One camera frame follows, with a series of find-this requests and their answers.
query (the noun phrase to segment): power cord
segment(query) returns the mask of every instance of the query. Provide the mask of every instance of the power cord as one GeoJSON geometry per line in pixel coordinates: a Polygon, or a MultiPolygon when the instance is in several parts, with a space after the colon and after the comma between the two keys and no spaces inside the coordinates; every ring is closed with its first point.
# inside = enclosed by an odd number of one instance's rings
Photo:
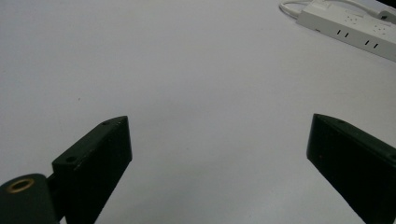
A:
{"type": "MultiPolygon", "coordinates": [[[[380,17],[379,16],[379,14],[381,13],[380,11],[374,10],[370,7],[364,6],[360,3],[357,3],[352,0],[330,0],[330,1],[346,3],[346,4],[349,4],[354,7],[358,7],[360,9],[362,9],[363,11],[365,11],[367,14],[369,14],[370,16],[372,16],[374,18],[380,17]]],[[[303,4],[303,3],[310,3],[310,2],[312,2],[312,0],[283,0],[279,3],[279,8],[286,14],[292,16],[294,19],[297,19],[298,16],[300,15],[301,11],[290,8],[287,5],[289,5],[289,4],[303,4]]]]}

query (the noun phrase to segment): white power strip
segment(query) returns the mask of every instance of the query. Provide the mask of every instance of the white power strip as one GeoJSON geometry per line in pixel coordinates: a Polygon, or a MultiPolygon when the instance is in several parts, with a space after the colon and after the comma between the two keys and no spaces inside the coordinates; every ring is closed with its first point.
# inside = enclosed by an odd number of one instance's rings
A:
{"type": "Polygon", "coordinates": [[[390,22],[314,0],[297,23],[396,62],[396,27],[390,22]]]}

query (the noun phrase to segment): screw hole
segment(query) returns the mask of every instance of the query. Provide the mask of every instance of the screw hole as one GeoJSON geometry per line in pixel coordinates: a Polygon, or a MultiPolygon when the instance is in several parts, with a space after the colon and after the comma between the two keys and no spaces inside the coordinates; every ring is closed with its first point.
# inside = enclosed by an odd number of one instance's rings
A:
{"type": "Polygon", "coordinates": [[[21,180],[15,181],[10,186],[8,186],[7,192],[8,193],[18,193],[23,190],[29,189],[34,183],[35,183],[35,181],[32,178],[21,179],[21,180]]]}
{"type": "Polygon", "coordinates": [[[77,159],[77,157],[69,157],[66,159],[67,162],[73,162],[77,159]]]}

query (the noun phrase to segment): power outlet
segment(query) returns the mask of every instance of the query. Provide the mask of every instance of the power outlet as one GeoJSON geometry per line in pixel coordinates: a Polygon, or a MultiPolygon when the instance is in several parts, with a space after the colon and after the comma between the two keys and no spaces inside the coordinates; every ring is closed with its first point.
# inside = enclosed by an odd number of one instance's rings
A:
{"type": "Polygon", "coordinates": [[[390,22],[314,0],[297,23],[396,62],[396,27],[390,22]]]}

